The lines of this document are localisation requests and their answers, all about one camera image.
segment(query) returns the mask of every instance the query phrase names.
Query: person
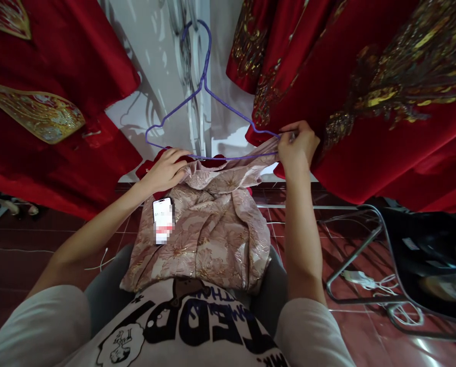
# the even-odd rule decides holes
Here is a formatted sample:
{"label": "person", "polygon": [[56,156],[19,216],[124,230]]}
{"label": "person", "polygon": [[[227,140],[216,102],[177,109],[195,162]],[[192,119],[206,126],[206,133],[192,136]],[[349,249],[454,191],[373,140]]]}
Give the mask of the person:
{"label": "person", "polygon": [[85,293],[77,287],[84,260],[102,250],[146,198],[182,179],[179,169],[186,162],[176,161],[188,152],[170,149],[53,254],[0,330],[0,366],[353,366],[322,287],[309,175],[320,140],[305,121],[282,132],[287,274],[272,251],[250,309],[233,293],[199,279],[160,281],[136,295],[120,290],[131,247]]}

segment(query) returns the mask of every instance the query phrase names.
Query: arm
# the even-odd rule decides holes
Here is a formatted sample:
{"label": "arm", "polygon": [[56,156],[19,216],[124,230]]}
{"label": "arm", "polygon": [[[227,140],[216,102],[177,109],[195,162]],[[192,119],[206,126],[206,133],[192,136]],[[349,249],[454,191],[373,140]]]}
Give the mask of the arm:
{"label": "arm", "polygon": [[287,182],[286,198],[286,268],[288,298],[309,298],[326,306],[322,286],[323,259],[320,235],[311,198],[309,168],[320,139],[306,121],[287,125],[279,143],[279,156]]}
{"label": "arm", "polygon": [[77,285],[86,259],[103,249],[127,217],[149,196],[177,185],[184,177],[178,172],[187,164],[176,163],[186,150],[166,151],[145,177],[109,205],[61,245],[29,292],[30,296],[55,285]]}

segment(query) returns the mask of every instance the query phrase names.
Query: hand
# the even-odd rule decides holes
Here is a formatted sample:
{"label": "hand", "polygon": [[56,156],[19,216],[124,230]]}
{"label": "hand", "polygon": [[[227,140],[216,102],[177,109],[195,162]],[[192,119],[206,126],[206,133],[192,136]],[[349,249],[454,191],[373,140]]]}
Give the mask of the hand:
{"label": "hand", "polygon": [[[292,141],[293,132],[288,132],[290,130],[293,130],[293,132],[296,130],[294,132],[296,138]],[[318,144],[320,144],[320,139],[304,120],[286,125],[281,131],[286,133],[281,135],[277,148],[286,177],[293,177],[302,173],[308,174],[313,155]]]}
{"label": "hand", "polygon": [[172,148],[164,152],[160,159],[154,164],[149,172],[136,183],[142,192],[146,192],[146,197],[159,191],[166,191],[173,188],[184,178],[184,171],[179,170],[184,167],[186,161],[176,161],[183,155],[192,154],[188,150]]}

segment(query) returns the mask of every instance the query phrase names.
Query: metal chair frame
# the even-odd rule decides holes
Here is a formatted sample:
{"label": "metal chair frame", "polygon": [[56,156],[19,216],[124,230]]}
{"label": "metal chair frame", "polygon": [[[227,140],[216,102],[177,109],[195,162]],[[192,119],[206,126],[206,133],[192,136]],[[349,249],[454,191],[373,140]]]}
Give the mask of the metal chair frame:
{"label": "metal chair frame", "polygon": [[[362,304],[362,305],[384,305],[386,309],[386,313],[388,315],[388,318],[390,319],[391,323],[393,324],[394,327],[396,327],[398,330],[403,332],[406,335],[409,336],[416,336],[416,337],[422,337],[422,338],[428,338],[428,339],[435,339],[435,340],[444,340],[444,341],[449,341],[449,342],[456,342],[456,333],[440,333],[440,332],[428,332],[428,331],[417,331],[417,330],[410,330],[410,329],[405,329],[403,328],[395,318],[395,310],[397,307],[399,307],[401,304],[410,302],[413,305],[417,306],[418,308],[422,309],[425,313],[427,314],[432,314],[434,316],[437,316],[443,320],[446,320],[450,323],[456,324],[456,319],[442,315],[440,313],[434,312],[432,310],[426,309],[423,306],[417,304],[416,302],[413,301],[405,292],[403,287],[401,286],[401,281],[399,278],[399,274],[396,271],[396,264],[395,264],[395,259],[393,256],[393,250],[390,245],[390,238],[388,236],[388,230],[386,229],[386,224],[384,222],[384,219],[379,212],[379,210],[372,206],[372,205],[361,205],[358,206],[358,211],[352,212],[349,214],[344,214],[340,216],[336,216],[330,219],[326,220],[320,220],[318,223],[321,224],[326,224],[330,223],[333,221],[338,221],[342,219],[348,219],[351,217],[356,217],[356,216],[362,216],[366,214],[374,213],[377,218],[378,218],[378,226],[376,229],[374,229],[370,235],[365,239],[365,241],[362,243],[360,247],[355,249],[353,253],[351,253],[347,258],[344,259],[342,265],[333,272],[333,274],[325,281],[325,289],[326,292],[328,293],[329,297],[335,301],[338,304]],[[398,281],[399,286],[403,290],[403,295],[397,295],[397,296],[389,296],[389,297],[363,297],[363,298],[337,298],[333,292],[332,292],[332,283],[334,282],[335,279],[339,277],[343,273],[343,271],[369,246],[370,243],[372,243],[379,234],[384,233],[386,236],[386,241],[388,242],[388,249],[391,252],[391,259],[393,262],[393,268],[395,269],[395,274],[396,274],[396,279]]]}

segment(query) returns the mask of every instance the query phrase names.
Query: sleeve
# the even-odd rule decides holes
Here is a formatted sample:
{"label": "sleeve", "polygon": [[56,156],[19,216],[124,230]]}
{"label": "sleeve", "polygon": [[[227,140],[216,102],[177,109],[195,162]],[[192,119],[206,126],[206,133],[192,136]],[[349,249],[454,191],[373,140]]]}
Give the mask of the sleeve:
{"label": "sleeve", "polygon": [[84,293],[72,285],[45,289],[22,302],[0,329],[0,366],[50,366],[90,339]]}
{"label": "sleeve", "polygon": [[279,316],[275,342],[291,366],[351,367],[339,325],[321,303],[298,298],[289,301]]}

